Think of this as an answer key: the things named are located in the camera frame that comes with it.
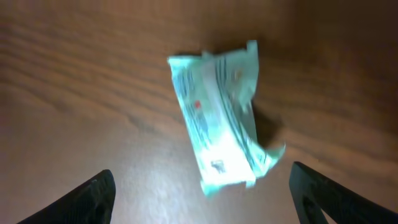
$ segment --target wooden table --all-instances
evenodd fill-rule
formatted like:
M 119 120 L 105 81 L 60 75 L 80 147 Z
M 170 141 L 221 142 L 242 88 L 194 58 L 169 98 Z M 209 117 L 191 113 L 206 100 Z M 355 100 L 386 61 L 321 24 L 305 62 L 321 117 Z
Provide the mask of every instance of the wooden table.
M 112 223 L 298 223 L 293 161 L 398 212 L 396 1 L 1 6 L 2 223 L 102 169 L 116 180 Z M 166 58 L 249 39 L 259 42 L 259 138 L 287 150 L 255 188 L 208 200 Z

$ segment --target wooden surface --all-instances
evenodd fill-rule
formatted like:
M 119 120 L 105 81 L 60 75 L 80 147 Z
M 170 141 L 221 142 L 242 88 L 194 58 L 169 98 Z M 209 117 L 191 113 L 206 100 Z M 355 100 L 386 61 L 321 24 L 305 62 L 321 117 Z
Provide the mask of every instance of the wooden surface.
M 301 161 L 398 212 L 396 1 L 1 1 L 1 223 L 102 169 L 112 223 L 298 223 Z M 168 55 L 259 42 L 259 138 L 285 139 L 255 188 L 207 200 Z

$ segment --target black object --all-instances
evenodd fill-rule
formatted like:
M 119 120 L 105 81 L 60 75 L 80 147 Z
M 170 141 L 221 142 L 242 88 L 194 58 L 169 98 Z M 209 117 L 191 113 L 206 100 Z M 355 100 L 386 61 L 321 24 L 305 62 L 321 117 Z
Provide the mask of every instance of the black object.
M 328 223 L 321 209 L 339 224 L 398 223 L 398 214 L 359 196 L 301 162 L 293 164 L 289 187 L 301 224 Z
M 103 170 L 20 224 L 109 224 L 115 195 L 112 173 Z

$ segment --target light green packet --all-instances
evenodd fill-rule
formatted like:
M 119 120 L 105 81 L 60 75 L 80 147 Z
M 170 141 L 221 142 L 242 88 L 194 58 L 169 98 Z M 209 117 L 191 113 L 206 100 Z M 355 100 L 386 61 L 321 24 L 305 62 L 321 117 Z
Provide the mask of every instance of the light green packet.
M 229 184 L 252 187 L 282 157 L 285 146 L 257 143 L 251 99 L 259 73 L 257 42 L 221 55 L 171 56 L 178 102 L 209 196 Z

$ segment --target candy wrapper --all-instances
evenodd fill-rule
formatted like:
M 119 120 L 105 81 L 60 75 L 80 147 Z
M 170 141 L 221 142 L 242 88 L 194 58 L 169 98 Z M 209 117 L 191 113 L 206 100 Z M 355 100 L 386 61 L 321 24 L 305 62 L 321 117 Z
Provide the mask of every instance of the candy wrapper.
M 168 63 L 205 195 L 230 184 L 254 186 L 285 151 L 257 143 L 251 106 L 259 73 L 257 42 L 220 55 L 171 56 Z

